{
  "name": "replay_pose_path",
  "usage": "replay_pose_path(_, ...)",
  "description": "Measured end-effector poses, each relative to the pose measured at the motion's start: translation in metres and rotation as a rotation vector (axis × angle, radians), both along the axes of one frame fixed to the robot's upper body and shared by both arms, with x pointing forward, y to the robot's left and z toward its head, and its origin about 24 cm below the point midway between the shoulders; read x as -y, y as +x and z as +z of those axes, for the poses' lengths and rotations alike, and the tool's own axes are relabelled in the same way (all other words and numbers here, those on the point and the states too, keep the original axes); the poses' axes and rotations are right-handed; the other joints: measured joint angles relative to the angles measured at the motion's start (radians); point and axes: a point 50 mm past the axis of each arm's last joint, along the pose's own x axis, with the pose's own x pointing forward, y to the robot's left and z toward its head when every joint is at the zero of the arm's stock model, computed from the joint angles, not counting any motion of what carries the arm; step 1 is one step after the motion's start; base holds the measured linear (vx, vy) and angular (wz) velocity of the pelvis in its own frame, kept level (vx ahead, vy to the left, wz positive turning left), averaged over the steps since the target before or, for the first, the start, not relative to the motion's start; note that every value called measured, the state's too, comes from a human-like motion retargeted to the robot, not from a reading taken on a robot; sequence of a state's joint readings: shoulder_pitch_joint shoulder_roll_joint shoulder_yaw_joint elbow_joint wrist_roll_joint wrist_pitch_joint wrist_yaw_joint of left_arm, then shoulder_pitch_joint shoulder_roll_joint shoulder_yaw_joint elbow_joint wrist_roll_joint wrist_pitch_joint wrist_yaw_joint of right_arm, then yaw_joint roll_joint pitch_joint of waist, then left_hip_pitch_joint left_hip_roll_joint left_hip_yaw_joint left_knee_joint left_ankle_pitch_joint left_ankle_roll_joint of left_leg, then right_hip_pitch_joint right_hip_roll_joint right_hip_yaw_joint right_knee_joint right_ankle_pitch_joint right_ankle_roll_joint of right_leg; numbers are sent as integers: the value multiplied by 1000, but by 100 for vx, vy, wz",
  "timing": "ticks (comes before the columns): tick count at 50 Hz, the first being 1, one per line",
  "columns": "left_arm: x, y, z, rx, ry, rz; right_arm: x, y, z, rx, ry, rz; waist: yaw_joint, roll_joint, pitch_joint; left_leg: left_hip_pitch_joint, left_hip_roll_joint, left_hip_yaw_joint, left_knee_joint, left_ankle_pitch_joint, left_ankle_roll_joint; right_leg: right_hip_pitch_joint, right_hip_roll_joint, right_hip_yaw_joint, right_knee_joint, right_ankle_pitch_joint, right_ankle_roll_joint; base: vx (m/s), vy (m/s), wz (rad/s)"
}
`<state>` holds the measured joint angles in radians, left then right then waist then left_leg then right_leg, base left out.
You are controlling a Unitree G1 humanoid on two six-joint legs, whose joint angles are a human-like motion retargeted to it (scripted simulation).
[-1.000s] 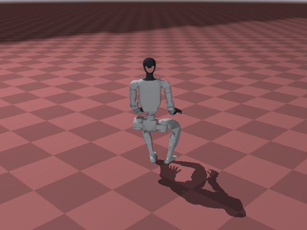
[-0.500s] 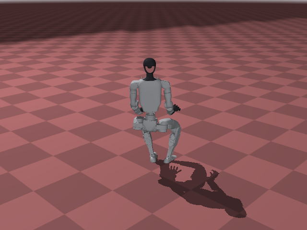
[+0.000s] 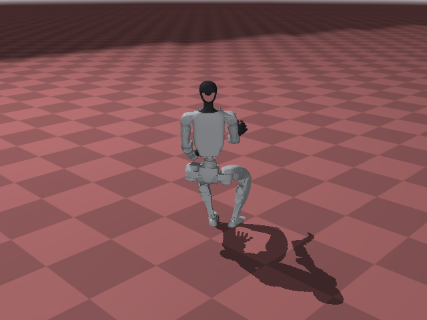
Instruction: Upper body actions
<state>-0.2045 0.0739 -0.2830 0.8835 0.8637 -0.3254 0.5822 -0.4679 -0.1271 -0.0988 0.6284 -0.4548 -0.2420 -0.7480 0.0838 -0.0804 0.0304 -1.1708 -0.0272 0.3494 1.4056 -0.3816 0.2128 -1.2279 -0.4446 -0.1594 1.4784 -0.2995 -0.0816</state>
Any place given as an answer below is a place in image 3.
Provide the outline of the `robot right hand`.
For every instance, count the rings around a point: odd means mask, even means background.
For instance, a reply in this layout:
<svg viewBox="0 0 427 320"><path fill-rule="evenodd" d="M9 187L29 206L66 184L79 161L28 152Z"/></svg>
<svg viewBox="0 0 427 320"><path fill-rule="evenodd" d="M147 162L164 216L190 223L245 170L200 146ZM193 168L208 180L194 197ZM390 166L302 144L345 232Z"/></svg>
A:
<svg viewBox="0 0 427 320"><path fill-rule="evenodd" d="M240 120L240 122L241 122L240 124L239 124L239 120L237 120L237 121L238 121L238 134L239 134L239 136L241 136L248 130L248 128L246 128L247 126L245 125L245 123L242 120Z"/></svg>

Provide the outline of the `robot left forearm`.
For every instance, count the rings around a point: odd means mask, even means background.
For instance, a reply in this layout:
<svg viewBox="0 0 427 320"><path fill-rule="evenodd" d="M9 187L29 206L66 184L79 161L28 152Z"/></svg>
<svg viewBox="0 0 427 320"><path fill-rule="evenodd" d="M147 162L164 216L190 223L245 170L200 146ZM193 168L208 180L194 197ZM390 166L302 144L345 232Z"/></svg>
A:
<svg viewBox="0 0 427 320"><path fill-rule="evenodd" d="M182 151L187 155L187 158L192 159L193 161L199 157L195 154L195 151L193 150L193 148L191 148L191 149L183 149L182 148Z"/></svg>

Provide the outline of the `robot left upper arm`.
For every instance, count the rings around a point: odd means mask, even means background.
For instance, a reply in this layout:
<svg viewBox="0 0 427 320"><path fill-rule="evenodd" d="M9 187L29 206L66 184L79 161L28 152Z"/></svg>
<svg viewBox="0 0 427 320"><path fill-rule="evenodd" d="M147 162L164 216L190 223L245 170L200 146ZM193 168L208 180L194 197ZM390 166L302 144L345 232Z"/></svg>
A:
<svg viewBox="0 0 427 320"><path fill-rule="evenodd" d="M191 134L191 123L192 123L193 112L186 112L181 117L181 147L183 149L191 149L193 147L193 141L190 138Z"/></svg>

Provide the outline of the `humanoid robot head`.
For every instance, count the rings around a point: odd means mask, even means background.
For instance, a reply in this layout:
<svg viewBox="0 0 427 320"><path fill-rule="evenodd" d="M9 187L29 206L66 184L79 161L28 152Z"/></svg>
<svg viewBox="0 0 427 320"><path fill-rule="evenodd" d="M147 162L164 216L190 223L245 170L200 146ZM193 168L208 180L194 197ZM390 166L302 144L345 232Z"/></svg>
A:
<svg viewBox="0 0 427 320"><path fill-rule="evenodd" d="M204 81L199 86L199 92L201 95L201 99L204 102L203 109L200 110L199 112L202 112L202 113L215 113L215 112L217 112L218 110L214 109L214 106L213 106L213 102L214 102L216 95L217 95L216 84L212 81ZM202 93L205 93L207 96L211 95L211 93L215 93L215 95L214 95L214 98L212 101L205 101Z"/></svg>

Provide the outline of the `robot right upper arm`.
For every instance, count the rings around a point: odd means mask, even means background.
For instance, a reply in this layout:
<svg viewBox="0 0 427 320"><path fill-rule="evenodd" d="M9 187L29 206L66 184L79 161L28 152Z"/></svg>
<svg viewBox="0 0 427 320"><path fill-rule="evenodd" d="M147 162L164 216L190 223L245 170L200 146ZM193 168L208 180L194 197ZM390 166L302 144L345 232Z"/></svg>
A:
<svg viewBox="0 0 427 320"><path fill-rule="evenodd" d="M228 142L238 143L238 121L233 111L224 111L225 122L228 124Z"/></svg>

